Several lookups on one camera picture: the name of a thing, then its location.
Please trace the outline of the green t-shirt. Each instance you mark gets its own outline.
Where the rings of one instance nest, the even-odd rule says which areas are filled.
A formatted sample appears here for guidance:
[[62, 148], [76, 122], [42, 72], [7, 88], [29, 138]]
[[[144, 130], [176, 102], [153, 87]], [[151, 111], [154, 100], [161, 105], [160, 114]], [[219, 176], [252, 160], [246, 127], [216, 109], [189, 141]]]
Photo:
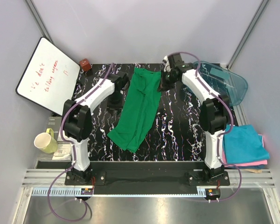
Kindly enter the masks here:
[[161, 72], [135, 68], [118, 124], [108, 133], [122, 150], [135, 153], [152, 128], [161, 93]]

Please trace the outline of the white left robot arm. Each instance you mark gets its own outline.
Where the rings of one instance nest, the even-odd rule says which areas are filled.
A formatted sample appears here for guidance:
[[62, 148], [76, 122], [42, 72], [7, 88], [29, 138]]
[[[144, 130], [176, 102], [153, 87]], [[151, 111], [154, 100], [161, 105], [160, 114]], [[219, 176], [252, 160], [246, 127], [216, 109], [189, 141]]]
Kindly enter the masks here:
[[71, 144], [72, 162], [66, 168], [67, 179], [82, 185], [91, 181], [91, 162], [87, 146], [92, 132], [91, 114], [105, 99], [109, 113], [120, 113], [123, 108], [122, 93], [127, 89], [125, 86], [128, 83], [128, 74], [120, 71], [99, 79], [94, 87], [78, 99], [65, 101], [60, 136]]

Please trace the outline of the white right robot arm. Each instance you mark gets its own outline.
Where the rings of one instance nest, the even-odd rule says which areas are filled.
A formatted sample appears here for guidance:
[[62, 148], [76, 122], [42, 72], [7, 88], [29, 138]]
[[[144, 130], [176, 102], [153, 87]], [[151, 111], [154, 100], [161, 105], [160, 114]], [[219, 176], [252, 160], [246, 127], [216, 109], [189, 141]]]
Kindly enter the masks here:
[[194, 93], [201, 103], [199, 124], [205, 131], [206, 153], [202, 179], [213, 185], [224, 174], [222, 159], [223, 136], [229, 122], [233, 122], [230, 110], [230, 98], [215, 91], [200, 75], [200, 61], [197, 65], [185, 63], [181, 52], [169, 54], [163, 58], [164, 70], [158, 92], [168, 91], [180, 81]]

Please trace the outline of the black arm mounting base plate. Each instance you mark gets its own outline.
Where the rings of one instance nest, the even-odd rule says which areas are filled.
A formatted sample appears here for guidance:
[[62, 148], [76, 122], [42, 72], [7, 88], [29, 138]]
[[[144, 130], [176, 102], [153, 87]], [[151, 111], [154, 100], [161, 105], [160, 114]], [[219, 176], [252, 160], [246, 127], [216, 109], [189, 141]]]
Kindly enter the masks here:
[[197, 187], [230, 185], [227, 173], [217, 181], [206, 181], [205, 170], [201, 161], [93, 161], [86, 180], [68, 172], [65, 184], [86, 187], [93, 183], [96, 196], [190, 195], [198, 192]]

